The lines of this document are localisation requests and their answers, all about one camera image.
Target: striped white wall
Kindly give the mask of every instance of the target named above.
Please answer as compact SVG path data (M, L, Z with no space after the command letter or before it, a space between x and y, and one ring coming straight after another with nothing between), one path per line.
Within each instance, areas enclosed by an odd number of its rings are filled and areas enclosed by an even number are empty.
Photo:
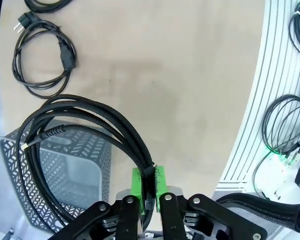
M251 93L217 187L219 191L242 190L251 183L251 173L266 153L261 138L261 122L267 107L284 94L300 96L300 54L288 36L289 21L297 2L265 1L262 37ZM295 121L297 111L295 114L290 119Z

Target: power cord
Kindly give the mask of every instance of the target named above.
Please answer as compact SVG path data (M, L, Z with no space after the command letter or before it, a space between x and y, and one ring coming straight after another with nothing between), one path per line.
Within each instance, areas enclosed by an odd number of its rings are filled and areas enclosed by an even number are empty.
M60 125L46 129L51 120L56 117L72 117L86 120L106 129L115 138L94 128L78 124ZM25 143L20 147L21 136L27 125L30 125L30 129L25 138ZM142 195L145 209L142 223L143 231L145 231L152 218L156 194L155 168L148 148L136 129L121 113L103 103L68 94L60 94L48 99L40 109L32 113L23 122L16 137L15 157L17 159L21 187L31 208L40 218L44 226L52 233L55 232L36 210L30 199L23 177L21 166L22 156L20 152L21 149L23 149L33 182L43 197L45 204L58 221L65 226L66 223L71 222L74 217L61 206L48 187L40 164L40 144L44 139L68 130L78 130L96 135L121 149L134 161L140 170L142 179Z
M18 19L19 24L14 28L14 30L21 28L18 30L20 33L23 29L24 31L21 33L14 49L13 61L12 61L12 72L15 79L25 86L27 91L32 95L41 98L41 99L49 99L54 97L66 88L71 72L73 68L76 67L77 61L77 53L74 44L72 41L60 30L58 26L54 23L46 20L42 20L38 18L33 12L26 12ZM52 34L55 35L59 46L60 46L60 57L63 65L63 72L60 76L44 81L44 82L29 82L26 81L23 70L22 70L22 50L32 39L42 35L42 34ZM63 84L52 95L40 95L34 90L47 90L55 87L64 79Z
M259 194L259 192L257 191L257 188L256 188L256 174L257 174L257 171L259 169L259 167L261 166L261 164L267 159L267 157L271 154L271 151L268 152L262 159L261 161L259 161L259 163L257 164L257 166L255 167L253 173L252 173L252 186L253 186L253 189L254 189L254 192L260 197L260 198L264 198L264 199L269 199L266 197L266 195L261 192L262 195Z
M55 3L44 3L38 0L24 0L25 5L34 13L53 13L68 5L72 0L58 0Z

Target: gray mesh basket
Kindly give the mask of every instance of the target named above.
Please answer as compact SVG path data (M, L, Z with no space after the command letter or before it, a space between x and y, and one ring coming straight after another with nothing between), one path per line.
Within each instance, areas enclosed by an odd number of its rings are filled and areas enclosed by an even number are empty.
M69 122L53 120L48 128ZM96 128L109 135L103 128ZM29 222L37 228L47 230L33 211L25 197L18 176L15 145L18 130L0 140L0 148L11 182ZM23 134L24 142L28 129ZM44 199L35 186L21 153L21 167L30 199L43 219L53 230L62 226L47 208ZM47 184L61 205L74 217L97 201L109 199L111 144L88 132L68 130L41 142L40 163Z

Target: metal screw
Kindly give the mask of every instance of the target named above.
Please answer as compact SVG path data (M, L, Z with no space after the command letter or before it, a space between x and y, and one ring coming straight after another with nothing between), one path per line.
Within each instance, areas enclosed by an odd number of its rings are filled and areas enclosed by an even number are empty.
M99 209L100 209L100 211L104 211L104 210L106 210L107 209L107 207L106 207L106 205L100 205L99 206Z
M132 197L128 197L128 198L126 199L126 202L127 202L128 204L131 204L133 201L134 201L134 199L133 199Z
M252 239L253 240L260 240L261 239L261 235L259 233L255 233L255 234L253 234Z
M194 203L194 204L200 203L200 199L199 199L198 197L195 197L195 198L193 199L193 203Z
M169 201L169 200L172 199L172 196L170 194L167 194L167 195L164 196L164 199Z

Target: round table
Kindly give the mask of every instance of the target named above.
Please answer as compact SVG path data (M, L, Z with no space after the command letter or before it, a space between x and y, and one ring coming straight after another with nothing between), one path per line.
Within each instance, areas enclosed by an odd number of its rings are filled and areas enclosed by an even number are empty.
M0 95L6 133L44 102L12 73L19 37L13 28L27 11L22 0L3 0ZM264 2L74 0L38 16L60 26L77 49L77 67L64 93L120 111L153 161L165 167L168 185L182 188L187 198L196 193L211 197L251 91ZM62 64L56 38L46 34L31 41L22 65L32 82L58 76ZM132 167L132 160L114 150L111 203L130 187ZM161 229L158 214L149 229Z

